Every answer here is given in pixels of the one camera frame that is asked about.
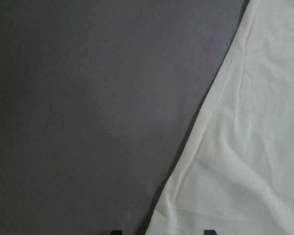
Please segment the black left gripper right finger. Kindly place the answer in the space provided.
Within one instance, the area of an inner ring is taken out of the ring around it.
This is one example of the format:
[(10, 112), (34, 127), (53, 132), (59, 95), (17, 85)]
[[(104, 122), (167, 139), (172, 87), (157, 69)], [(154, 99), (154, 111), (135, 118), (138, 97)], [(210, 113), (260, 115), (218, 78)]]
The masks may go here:
[(204, 230), (204, 235), (215, 235), (215, 230)]

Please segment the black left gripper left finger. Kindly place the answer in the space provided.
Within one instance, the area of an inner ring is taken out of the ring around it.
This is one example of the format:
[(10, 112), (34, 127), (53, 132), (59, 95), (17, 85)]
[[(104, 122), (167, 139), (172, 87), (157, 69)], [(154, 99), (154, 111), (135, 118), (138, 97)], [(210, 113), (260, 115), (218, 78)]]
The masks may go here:
[(122, 230), (114, 230), (114, 231), (111, 231), (111, 235), (123, 235), (123, 231)]

